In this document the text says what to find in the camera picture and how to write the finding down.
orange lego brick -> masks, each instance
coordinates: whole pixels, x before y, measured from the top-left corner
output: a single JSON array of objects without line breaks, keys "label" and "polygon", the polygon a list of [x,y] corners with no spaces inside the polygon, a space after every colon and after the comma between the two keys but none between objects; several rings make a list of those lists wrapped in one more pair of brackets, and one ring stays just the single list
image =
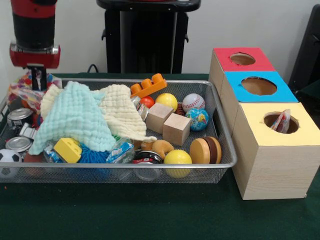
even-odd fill
[{"label": "orange lego brick", "polygon": [[139,83],[136,83],[130,87],[131,89],[131,98],[138,96],[139,98],[144,98],[149,96],[161,89],[164,89],[168,86],[166,80],[162,77],[160,73],[157,73],[152,76],[152,81],[147,78]]}]

yellow lego brick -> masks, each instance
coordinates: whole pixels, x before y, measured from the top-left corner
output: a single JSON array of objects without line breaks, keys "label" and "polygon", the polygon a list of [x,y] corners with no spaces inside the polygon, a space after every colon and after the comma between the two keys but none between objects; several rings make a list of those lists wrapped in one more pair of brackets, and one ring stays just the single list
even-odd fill
[{"label": "yellow lego brick", "polygon": [[69,164],[75,164],[81,158],[82,149],[73,138],[61,138],[53,149]]}]

baseball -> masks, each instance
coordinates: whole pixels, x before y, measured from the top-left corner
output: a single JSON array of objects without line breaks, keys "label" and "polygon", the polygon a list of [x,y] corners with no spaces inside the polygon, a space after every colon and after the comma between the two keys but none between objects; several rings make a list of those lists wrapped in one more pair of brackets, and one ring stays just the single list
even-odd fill
[{"label": "baseball", "polygon": [[190,109],[204,109],[206,102],[196,93],[191,93],[183,99],[182,108],[187,113]]}]

wooden box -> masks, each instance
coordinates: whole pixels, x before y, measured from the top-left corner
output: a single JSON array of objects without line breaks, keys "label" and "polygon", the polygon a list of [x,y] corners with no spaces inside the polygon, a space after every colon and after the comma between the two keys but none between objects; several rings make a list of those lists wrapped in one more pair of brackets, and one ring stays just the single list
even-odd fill
[{"label": "wooden box", "polygon": [[[270,127],[291,110],[289,134]],[[244,200],[304,198],[320,165],[320,131],[301,103],[240,103],[233,173]]]},{"label": "wooden box", "polygon": [[221,104],[232,133],[239,102],[297,103],[287,84],[276,71],[226,72],[220,94]]},{"label": "wooden box", "polygon": [[163,140],[182,146],[189,136],[191,119],[172,113],[163,124]]},{"label": "wooden box", "polygon": [[225,72],[268,71],[273,72],[266,55],[258,47],[214,48],[211,59],[209,81],[220,96]]},{"label": "wooden box", "polygon": [[147,129],[162,134],[164,123],[173,112],[174,109],[172,107],[156,102],[146,116],[145,124]]}]

metal mesh tray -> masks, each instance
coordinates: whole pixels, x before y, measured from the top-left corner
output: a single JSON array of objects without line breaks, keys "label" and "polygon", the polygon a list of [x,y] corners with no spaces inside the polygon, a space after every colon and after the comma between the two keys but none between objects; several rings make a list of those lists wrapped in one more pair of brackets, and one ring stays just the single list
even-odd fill
[{"label": "metal mesh tray", "polygon": [[[128,87],[140,82],[140,80],[124,79],[84,79],[64,78],[63,86],[68,81],[76,81],[89,86],[91,90],[105,88],[112,84],[124,84]],[[197,80],[167,80],[168,86],[151,96],[155,99],[162,93],[172,93],[179,102],[191,93],[201,95],[206,102],[206,111],[212,116],[208,127],[200,132],[190,132],[183,147],[174,145],[175,149],[183,149],[189,152],[191,142],[196,138],[206,136],[216,137],[222,149],[220,164],[84,164],[84,163],[3,163],[0,162],[0,172],[5,168],[16,173],[9,178],[0,178],[2,183],[212,183],[216,184],[223,177],[228,168],[237,162],[235,148],[227,128],[226,119],[221,107],[216,88],[208,81]],[[19,108],[18,104],[12,104],[12,111]],[[6,114],[8,114],[5,99],[0,105],[0,149],[5,148],[5,140],[14,137],[14,132],[8,128]],[[148,136],[162,136],[151,130],[147,130]],[[183,171],[190,174],[183,178],[174,178],[167,174],[173,171],[179,175]],[[137,173],[148,176],[152,181],[138,177]]]}]

